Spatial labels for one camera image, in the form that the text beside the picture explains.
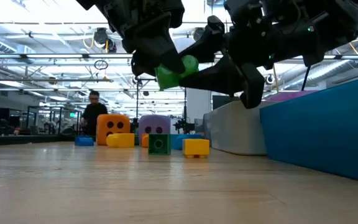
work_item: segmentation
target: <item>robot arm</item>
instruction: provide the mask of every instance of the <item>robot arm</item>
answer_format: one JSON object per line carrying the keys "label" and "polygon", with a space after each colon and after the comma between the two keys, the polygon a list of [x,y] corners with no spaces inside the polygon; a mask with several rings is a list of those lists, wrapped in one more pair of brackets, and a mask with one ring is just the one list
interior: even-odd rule
{"label": "robot arm", "polygon": [[180,80],[180,86],[217,91],[228,95],[243,91],[246,108],[259,105],[264,78],[257,67],[271,69],[275,62],[303,56],[307,67],[323,60],[325,52],[358,36],[358,0],[226,0],[231,16],[229,32],[216,17],[200,40],[178,53],[169,28],[181,25],[184,7],[180,0],[77,0],[85,9],[96,5],[110,29],[133,53],[135,75],[154,74],[160,64],[183,73],[184,55],[214,66]]}

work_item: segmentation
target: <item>orange cube with face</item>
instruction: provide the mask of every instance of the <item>orange cube with face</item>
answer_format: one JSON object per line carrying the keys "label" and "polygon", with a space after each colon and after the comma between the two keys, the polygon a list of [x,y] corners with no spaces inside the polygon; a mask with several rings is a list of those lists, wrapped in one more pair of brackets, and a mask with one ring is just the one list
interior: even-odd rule
{"label": "orange cube with face", "polygon": [[130,133],[131,121],[121,114],[101,114],[98,116],[96,127],[96,143],[99,146],[107,146],[106,138],[109,134]]}

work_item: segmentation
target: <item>white column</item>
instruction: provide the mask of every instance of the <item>white column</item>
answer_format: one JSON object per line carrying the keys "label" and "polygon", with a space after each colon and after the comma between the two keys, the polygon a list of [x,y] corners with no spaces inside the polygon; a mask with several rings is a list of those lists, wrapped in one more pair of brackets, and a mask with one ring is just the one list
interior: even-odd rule
{"label": "white column", "polygon": [[194,119],[203,119],[211,111],[211,92],[187,88],[187,117],[191,123]]}

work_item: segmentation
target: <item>yellow lego brick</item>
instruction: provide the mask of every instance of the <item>yellow lego brick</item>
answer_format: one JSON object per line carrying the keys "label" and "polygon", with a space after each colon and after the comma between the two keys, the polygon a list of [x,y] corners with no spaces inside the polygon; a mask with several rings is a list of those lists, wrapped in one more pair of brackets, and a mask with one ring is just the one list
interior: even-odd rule
{"label": "yellow lego brick", "polygon": [[109,147],[135,147],[135,134],[110,134],[109,136],[107,136],[106,142]]}
{"label": "yellow lego brick", "polygon": [[209,140],[205,139],[184,139],[183,155],[187,158],[205,158],[209,155]]}

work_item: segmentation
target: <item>yellow block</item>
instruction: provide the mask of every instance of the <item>yellow block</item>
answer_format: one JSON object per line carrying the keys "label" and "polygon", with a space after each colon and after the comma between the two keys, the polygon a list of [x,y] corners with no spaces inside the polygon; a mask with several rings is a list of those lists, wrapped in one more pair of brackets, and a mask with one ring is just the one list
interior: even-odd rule
{"label": "yellow block", "polygon": [[209,140],[205,139],[184,139],[183,155],[187,158],[206,158],[209,155]]}
{"label": "yellow block", "polygon": [[106,143],[109,147],[115,148],[135,147],[135,134],[110,134],[106,138]]}
{"label": "yellow block", "polygon": [[142,135],[142,147],[145,147],[145,148],[149,147],[149,134]]}

